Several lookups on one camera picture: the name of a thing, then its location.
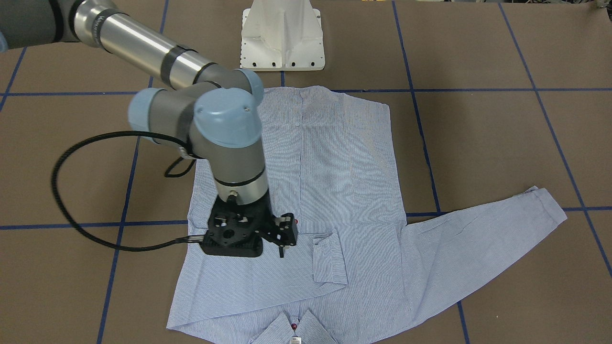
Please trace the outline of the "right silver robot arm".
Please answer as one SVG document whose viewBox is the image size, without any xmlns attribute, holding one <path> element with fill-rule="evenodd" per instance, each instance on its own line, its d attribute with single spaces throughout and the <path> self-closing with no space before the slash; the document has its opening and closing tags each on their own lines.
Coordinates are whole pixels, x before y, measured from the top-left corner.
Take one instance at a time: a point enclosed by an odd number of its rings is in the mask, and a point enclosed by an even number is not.
<svg viewBox="0 0 612 344">
<path fill-rule="evenodd" d="M 262 121 L 258 106 L 264 87 L 251 70 L 228 70 L 197 51 L 172 41 L 111 0 L 3 0 L 1 51 L 81 42 L 102 49 L 164 83 L 146 88 L 130 102 L 131 130 L 83 140 L 64 152 L 52 170 L 52 194 L 59 211 L 81 235 L 124 252 L 149 252 L 176 244 L 198 244 L 207 255 L 255 258 L 263 242 L 285 250 L 297 244 L 294 214 L 275 216 L 271 207 Z M 142 137 L 176 148 L 175 164 L 206 160 L 217 196 L 203 234 L 147 247 L 113 244 L 87 232 L 69 213 L 58 190 L 61 167 L 70 155 L 102 140 Z"/>
</svg>

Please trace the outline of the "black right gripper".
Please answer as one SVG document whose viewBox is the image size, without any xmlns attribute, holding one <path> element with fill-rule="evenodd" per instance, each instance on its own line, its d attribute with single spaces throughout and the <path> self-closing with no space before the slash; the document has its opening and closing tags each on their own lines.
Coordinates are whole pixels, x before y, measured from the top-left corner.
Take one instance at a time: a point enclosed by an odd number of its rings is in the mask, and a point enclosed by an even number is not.
<svg viewBox="0 0 612 344">
<path fill-rule="evenodd" d="M 297 238 L 294 214 L 274 216 L 268 194 L 250 204 L 238 204 L 236 196 L 229 196 L 227 201 L 220 197 L 214 201 L 199 246 L 207 255 L 256 258 L 266 240 L 284 258 L 285 248 L 296 246 Z"/>
</svg>

